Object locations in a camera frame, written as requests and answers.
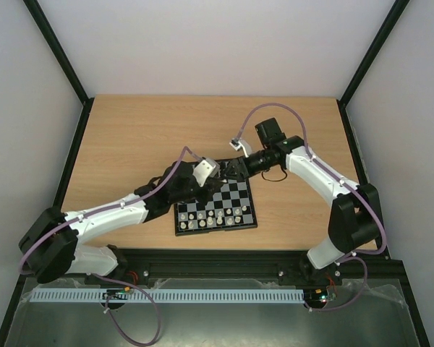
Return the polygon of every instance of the chessboard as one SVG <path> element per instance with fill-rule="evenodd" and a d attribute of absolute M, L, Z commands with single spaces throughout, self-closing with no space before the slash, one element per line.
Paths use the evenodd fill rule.
<path fill-rule="evenodd" d="M 217 162 L 224 170 L 229 160 Z M 196 200 L 175 204 L 174 218 L 176 236 L 257 228 L 249 179 L 229 179 L 207 204 Z"/>

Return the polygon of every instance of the robotic arm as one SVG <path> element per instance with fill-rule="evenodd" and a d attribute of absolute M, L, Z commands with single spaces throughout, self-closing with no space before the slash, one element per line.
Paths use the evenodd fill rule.
<path fill-rule="evenodd" d="M 48 232 L 64 226 L 38 244 L 26 259 L 39 283 L 50 282 L 67 273 L 96 273 L 120 278 L 127 264 L 115 246 L 98 248 L 84 243 L 122 226 L 156 219 L 166 214 L 176 202 L 198 200 L 206 203 L 224 184 L 216 178 L 218 170 L 219 165 L 210 158 L 203 158 L 194 168 L 191 163 L 179 162 L 167 168 L 162 177 L 151 179 L 145 186 L 115 202 L 68 213 L 50 207 L 21 239 L 20 249 L 25 254 Z M 161 185 L 162 188 L 152 194 Z"/>
<path fill-rule="evenodd" d="M 39 283 L 67 273 L 121 278 L 127 262 L 115 246 L 97 248 L 84 243 L 122 226 L 158 218 L 176 202 L 206 203 L 225 179 L 248 179 L 277 165 L 304 179 L 331 207 L 327 237 L 309 249 L 300 264 L 307 280 L 315 280 L 321 269 L 380 236 L 382 215 L 373 185 L 359 185 L 342 176 L 319 159 L 302 138 L 286 138 L 274 118 L 255 128 L 263 150 L 252 153 L 243 139 L 233 139 L 230 145 L 244 155 L 232 160 L 221 177 L 216 177 L 219 166 L 210 158 L 202 158 L 196 166 L 180 159 L 163 176 L 115 202 L 68 213 L 50 207 L 19 243 L 25 254 L 22 264 L 27 263 Z"/>
<path fill-rule="evenodd" d="M 257 124 L 255 129 L 264 149 L 250 153 L 244 140 L 233 139 L 230 145 L 235 150 L 244 149 L 244 155 L 230 162 L 223 177 L 247 179 L 280 165 L 306 181 L 331 207 L 327 237 L 307 252 L 301 264 L 306 278 L 380 236 L 379 225 L 360 201 L 364 200 L 382 223 L 378 191 L 373 185 L 359 185 L 342 176 L 305 147 L 302 138 L 286 138 L 274 118 Z M 357 199 L 353 191 L 362 199 Z"/>

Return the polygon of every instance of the black metal frame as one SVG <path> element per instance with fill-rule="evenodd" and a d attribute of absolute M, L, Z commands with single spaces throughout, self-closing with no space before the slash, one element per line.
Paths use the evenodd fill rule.
<path fill-rule="evenodd" d="M 72 169 L 74 168 L 94 98 L 89 98 L 85 92 L 37 0 L 23 1 L 84 106 L 54 199 L 54 205 L 61 206 L 69 185 Z M 409 0 L 396 0 L 394 2 L 341 100 L 337 101 L 352 159 L 361 184 L 366 184 L 368 180 L 357 142 L 349 123 L 346 107 L 408 3 Z M 138 273 L 142 274 L 144 270 L 148 271 L 148 277 L 142 279 L 143 283 L 147 284 L 156 278 L 255 278 L 258 280 L 274 280 L 283 285 L 297 284 L 300 288 L 305 289 L 311 288 L 308 284 L 299 283 L 296 280 L 298 276 L 295 269 L 297 268 L 297 264 L 299 264 L 300 251 L 123 249 L 123 253 L 129 264 Z M 429 346 L 429 340 L 427 339 L 402 261 L 391 260 L 387 252 L 382 257 L 365 255 L 363 259 L 367 262 L 370 278 L 397 278 L 400 280 L 420 345 Z M 281 277 L 278 276 L 280 270 L 284 272 L 284 275 Z M 344 263 L 341 265 L 341 276 L 344 278 L 361 278 L 363 276 L 361 264 L 354 264 L 354 262 Z M 22 294 L 24 282 L 25 277 L 20 276 L 0 329 L 0 346 L 3 346 L 7 339 L 14 312 Z"/>

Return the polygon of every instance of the white wall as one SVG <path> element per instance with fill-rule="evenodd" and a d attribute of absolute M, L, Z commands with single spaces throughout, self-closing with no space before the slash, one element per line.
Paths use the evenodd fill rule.
<path fill-rule="evenodd" d="M 41 0 L 89 95 L 341 97 L 393 0 Z"/>
<path fill-rule="evenodd" d="M 409 3 L 349 115 L 434 346 L 434 0 Z"/>
<path fill-rule="evenodd" d="M 0 1 L 0 325 L 18 241 L 50 206 L 81 105 L 22 1 Z"/>

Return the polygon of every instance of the wooden surface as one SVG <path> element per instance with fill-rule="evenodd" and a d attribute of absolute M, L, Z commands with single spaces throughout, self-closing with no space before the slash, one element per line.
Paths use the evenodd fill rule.
<path fill-rule="evenodd" d="M 229 140 L 257 105 L 279 102 L 304 119 L 310 146 L 343 175 L 357 176 L 336 100 L 333 98 L 262 98 L 202 96 L 98 95 L 63 204 L 83 210 L 117 200 L 162 175 L 184 145 L 213 159 L 234 158 Z M 287 111 L 264 108 L 251 118 L 243 138 L 261 149 L 254 126 L 275 116 L 286 136 L 302 136 Z M 194 161 L 190 156 L 187 161 Z M 279 179 L 274 168 L 266 177 Z M 329 208 L 294 174 L 279 183 L 251 178 L 258 228 L 175 237 L 173 208 L 168 215 L 112 231 L 89 244 L 162 249 L 309 249 L 326 234 Z"/>

